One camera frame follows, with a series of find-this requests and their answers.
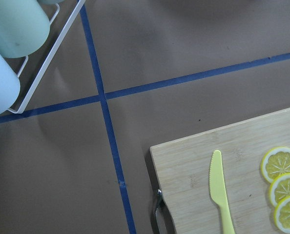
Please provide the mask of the bamboo cutting board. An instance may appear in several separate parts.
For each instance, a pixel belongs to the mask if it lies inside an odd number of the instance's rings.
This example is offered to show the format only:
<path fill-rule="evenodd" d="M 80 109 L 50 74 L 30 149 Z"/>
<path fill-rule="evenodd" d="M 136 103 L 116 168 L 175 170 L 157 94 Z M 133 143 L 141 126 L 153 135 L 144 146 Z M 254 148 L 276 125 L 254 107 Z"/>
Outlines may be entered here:
<path fill-rule="evenodd" d="M 220 211 L 209 193 L 211 156 L 219 150 L 235 232 L 279 233 L 260 163 L 270 149 L 281 146 L 290 148 L 290 108 L 152 146 L 152 161 L 175 232 L 222 233 Z"/>

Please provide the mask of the yellow plastic knife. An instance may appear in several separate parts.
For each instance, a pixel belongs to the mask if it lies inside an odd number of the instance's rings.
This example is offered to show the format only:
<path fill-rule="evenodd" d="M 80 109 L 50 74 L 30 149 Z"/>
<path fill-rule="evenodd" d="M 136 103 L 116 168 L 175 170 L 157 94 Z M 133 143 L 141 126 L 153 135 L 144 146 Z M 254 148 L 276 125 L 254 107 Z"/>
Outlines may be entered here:
<path fill-rule="evenodd" d="M 215 150 L 211 157 L 209 167 L 209 191 L 211 199 L 219 207 L 223 233 L 234 234 L 235 230 L 230 215 L 225 187 L 222 153 L 219 150 Z"/>

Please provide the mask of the top lemon slice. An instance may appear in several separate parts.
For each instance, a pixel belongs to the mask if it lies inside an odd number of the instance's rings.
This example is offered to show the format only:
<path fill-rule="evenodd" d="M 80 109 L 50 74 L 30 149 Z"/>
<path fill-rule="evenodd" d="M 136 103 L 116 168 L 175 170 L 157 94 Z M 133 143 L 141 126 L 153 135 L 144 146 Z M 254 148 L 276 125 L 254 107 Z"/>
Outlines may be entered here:
<path fill-rule="evenodd" d="M 290 173 L 290 148 L 270 149 L 262 158 L 260 171 L 263 178 L 269 183 L 282 174 Z"/>

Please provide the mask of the lemon slice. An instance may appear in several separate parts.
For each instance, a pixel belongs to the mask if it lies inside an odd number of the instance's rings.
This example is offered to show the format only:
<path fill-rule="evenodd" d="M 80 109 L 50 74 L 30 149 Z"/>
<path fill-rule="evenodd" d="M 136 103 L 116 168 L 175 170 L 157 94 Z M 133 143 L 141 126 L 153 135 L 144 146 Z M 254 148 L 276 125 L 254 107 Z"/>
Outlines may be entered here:
<path fill-rule="evenodd" d="M 290 148 L 270 149 L 262 158 L 260 171 L 263 178 L 269 183 L 282 174 L 290 173 Z"/>
<path fill-rule="evenodd" d="M 290 234 L 290 196 L 282 199 L 277 204 L 273 220 L 280 231 Z"/>
<path fill-rule="evenodd" d="M 274 207 L 287 196 L 290 196 L 290 173 L 279 175 L 269 188 L 269 201 Z"/>

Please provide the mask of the light blue cup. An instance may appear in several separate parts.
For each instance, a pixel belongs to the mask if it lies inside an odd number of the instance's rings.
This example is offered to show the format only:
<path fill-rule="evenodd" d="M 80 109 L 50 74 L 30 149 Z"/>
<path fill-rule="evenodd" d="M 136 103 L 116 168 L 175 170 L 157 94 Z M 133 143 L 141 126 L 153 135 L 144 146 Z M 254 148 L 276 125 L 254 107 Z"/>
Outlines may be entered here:
<path fill-rule="evenodd" d="M 0 55 L 0 114 L 17 100 L 20 87 L 18 76 Z"/>

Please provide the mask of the green cup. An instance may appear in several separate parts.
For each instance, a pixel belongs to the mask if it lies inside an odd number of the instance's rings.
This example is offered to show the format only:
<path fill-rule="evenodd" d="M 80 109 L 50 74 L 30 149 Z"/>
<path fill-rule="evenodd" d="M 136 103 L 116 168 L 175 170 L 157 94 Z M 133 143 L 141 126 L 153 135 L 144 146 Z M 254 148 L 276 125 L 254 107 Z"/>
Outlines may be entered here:
<path fill-rule="evenodd" d="M 0 0 L 0 54 L 20 58 L 47 40 L 50 22 L 36 0 Z"/>

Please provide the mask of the middle lemon slice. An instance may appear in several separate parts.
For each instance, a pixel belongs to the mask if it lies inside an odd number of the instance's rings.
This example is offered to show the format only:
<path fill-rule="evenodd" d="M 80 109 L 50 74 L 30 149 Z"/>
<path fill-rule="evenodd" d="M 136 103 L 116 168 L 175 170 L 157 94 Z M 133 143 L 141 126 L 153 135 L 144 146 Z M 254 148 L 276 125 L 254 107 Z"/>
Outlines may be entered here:
<path fill-rule="evenodd" d="M 290 173 L 279 175 L 269 188 L 269 201 L 274 207 L 287 196 L 290 196 Z"/>

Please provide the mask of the bottom lemon slice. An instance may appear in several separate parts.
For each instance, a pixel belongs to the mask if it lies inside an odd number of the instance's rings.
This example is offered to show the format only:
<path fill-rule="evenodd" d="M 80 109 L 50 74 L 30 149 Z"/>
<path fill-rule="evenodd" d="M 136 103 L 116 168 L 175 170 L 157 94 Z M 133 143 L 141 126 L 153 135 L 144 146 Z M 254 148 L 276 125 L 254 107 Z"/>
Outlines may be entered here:
<path fill-rule="evenodd" d="M 282 199 L 277 204 L 273 220 L 280 231 L 290 234 L 290 196 Z"/>

